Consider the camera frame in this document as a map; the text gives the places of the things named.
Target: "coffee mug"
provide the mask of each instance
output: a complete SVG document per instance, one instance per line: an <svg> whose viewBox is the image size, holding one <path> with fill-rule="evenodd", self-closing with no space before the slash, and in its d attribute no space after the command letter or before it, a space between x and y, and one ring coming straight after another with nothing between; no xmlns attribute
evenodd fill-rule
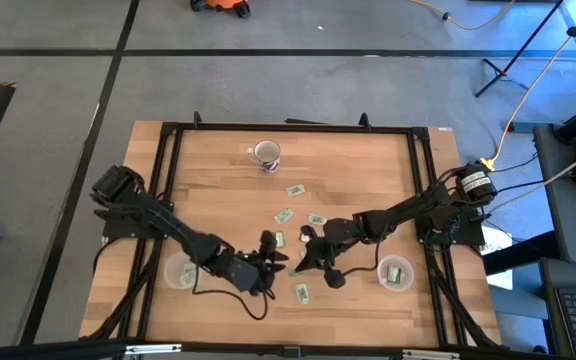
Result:
<svg viewBox="0 0 576 360"><path fill-rule="evenodd" d="M254 148L248 148L248 157L265 172L275 172L279 168L281 148L272 140L262 140Z"/></svg>

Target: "dollar bill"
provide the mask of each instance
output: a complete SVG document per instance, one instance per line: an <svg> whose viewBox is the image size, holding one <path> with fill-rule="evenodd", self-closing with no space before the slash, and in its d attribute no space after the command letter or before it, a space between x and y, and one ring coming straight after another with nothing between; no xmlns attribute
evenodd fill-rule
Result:
<svg viewBox="0 0 576 360"><path fill-rule="evenodd" d="M181 275L179 276L179 283L182 289L187 289L195 285L195 277L197 276L197 266L195 264L186 264L181 268Z"/></svg>
<svg viewBox="0 0 576 360"><path fill-rule="evenodd" d="M297 284L295 287L297 291L297 300L301 305L306 305L310 302L310 296L308 296L308 287L306 284Z"/></svg>
<svg viewBox="0 0 576 360"><path fill-rule="evenodd" d="M326 221L328 221L328 219L326 219L325 217L323 217L321 215L317 215L315 213L308 214L308 222L313 224L313 225L322 226L323 224L326 223Z"/></svg>
<svg viewBox="0 0 576 360"><path fill-rule="evenodd" d="M386 277L386 280L393 284L401 283L401 269L396 266L388 266L388 277Z"/></svg>
<svg viewBox="0 0 576 360"><path fill-rule="evenodd" d="M275 233L275 241L277 241L277 247L282 248L286 246L286 239L284 238L284 232L278 231Z"/></svg>
<svg viewBox="0 0 576 360"><path fill-rule="evenodd" d="M293 196L305 194L306 188L301 184L300 185L293 185L293 186L286 188L286 192L288 193L288 196L293 197Z"/></svg>
<svg viewBox="0 0 576 360"><path fill-rule="evenodd" d="M279 214L273 216L273 218L275 219L277 224L281 225L281 224L285 224L286 221L290 220L290 218L292 218L293 215L295 215L295 213L292 212L292 210L283 209L279 212Z"/></svg>

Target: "wooden tabletop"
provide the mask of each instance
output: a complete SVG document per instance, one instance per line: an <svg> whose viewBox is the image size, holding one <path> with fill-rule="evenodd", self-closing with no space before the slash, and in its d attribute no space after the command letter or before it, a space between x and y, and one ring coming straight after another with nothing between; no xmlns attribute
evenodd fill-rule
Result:
<svg viewBox="0 0 576 360"><path fill-rule="evenodd" d="M141 173L146 184L160 128L161 122L136 122L128 145L125 165ZM430 134L437 172L457 166L459 156L452 130L432 128ZM246 156L247 148L263 139L273 139L281 146L281 165L274 174L260 171ZM422 177L427 184L423 152L421 144L418 145ZM290 257L288 268L294 268L301 259L304 244L298 240L299 228L307 224L308 213L329 219L350 218L355 212L388 208L415 193L410 154L403 135L191 130L183 133L179 161L172 197L177 217L195 230L214 233L245 252L259 247L263 230L283 231L286 247L281 251ZM289 198L286 187L296 184L303 184L307 193ZM295 216L277 225L273 215L287 207ZM321 227L315 228L322 233ZM180 342L437 347L423 249L415 238L414 224L409 221L399 226L380 248L380 258L396 254L412 264L415 280L411 289L391 292L379 284L375 272L353 273L344 287L335 290L326 285L322 271L311 270L294 277L283 271L273 285L277 299L269 301L268 316L263 321L248 317L241 304L228 296L193 296L190 290L169 287L164 280L164 266L181 248L176 241L165 240L147 338ZM134 249L134 240L120 240L101 256L81 335L96 330L121 299ZM461 300L488 336L499 342L480 257L464 246L453 246L452 257ZM372 266L373 262L374 245L359 244L337 258L337 268L344 271L355 266ZM308 286L308 305L297 301L295 285L299 283ZM235 291L225 280L203 274L199 290L205 289ZM261 297L240 295L253 313L262 313ZM446 330L449 339L455 342L450 307L445 299L443 306ZM132 316L131 334L136 329L137 310Z"/></svg>

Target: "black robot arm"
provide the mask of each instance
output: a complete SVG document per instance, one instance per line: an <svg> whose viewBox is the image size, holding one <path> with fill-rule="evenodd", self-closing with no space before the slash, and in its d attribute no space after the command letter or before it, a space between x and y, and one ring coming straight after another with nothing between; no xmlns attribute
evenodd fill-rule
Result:
<svg viewBox="0 0 576 360"><path fill-rule="evenodd" d="M92 188L93 200L107 208L96 210L102 219L130 218L140 226L152 227L181 244L190 260L213 276L232 283L239 291L253 295L270 289L274 274L285 268L275 261L288 257L277 252L269 231L261 237L259 252L235 252L214 234L197 232L176 218L155 197L144 190L142 177L130 168L111 167Z"/></svg>
<svg viewBox="0 0 576 360"><path fill-rule="evenodd" d="M453 193L449 193L446 187L446 181L451 176L457 178ZM356 213L352 215L352 220L328 220L323 226L323 236L312 232L313 236L306 244L306 255L295 271L324 270L328 285L340 288L345 284L345 279L341 271L334 269L335 258L357 243L379 243L398 225L422 215L430 218L434 232L450 234L462 212L488 205L496 195L490 178L479 166L466 165L452 169L446 179L442 180L442 177L423 192L389 209Z"/></svg>

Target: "gray floor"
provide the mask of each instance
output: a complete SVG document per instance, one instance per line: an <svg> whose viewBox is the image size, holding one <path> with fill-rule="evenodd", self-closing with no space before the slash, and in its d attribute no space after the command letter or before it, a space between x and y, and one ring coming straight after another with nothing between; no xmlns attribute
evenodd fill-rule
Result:
<svg viewBox="0 0 576 360"><path fill-rule="evenodd" d="M181 0L142 1L128 46L516 49L551 6L517 5L490 28L465 33L404 1L375 0L370 7L328 2L253 1L253 17L244 22L228 14L193 14ZM22 6L0 0L0 47L112 48L128 3L75 6L41 0ZM435 4L449 6L468 23L479 23L499 8L466 0ZM531 48L556 49L565 29L556 14ZM494 61L501 65L507 59ZM105 57L0 58L0 80L19 83L0 129L0 226L9 232L0 242L0 346L14 342L109 62ZM530 83L544 65L544 60L521 60L512 75ZM502 123L523 94L511 83L498 83L475 99L472 94L493 76L489 70L480 59L456 58L124 58L38 340L77 336L102 226L87 189L122 161L135 120L189 121L198 110L207 122L278 123L293 117L354 124L367 112L379 125L453 127L462 160L471 161L494 152ZM559 122L574 113L576 60L567 59L553 65L517 120ZM496 165L514 165L533 152L530 135L510 135ZM513 175L496 175L497 186L539 179L540 171L533 163ZM500 209L493 220L523 238L552 228L543 192ZM534 321L499 319L507 345L543 345L536 330L508 336L518 324L538 328Z"/></svg>

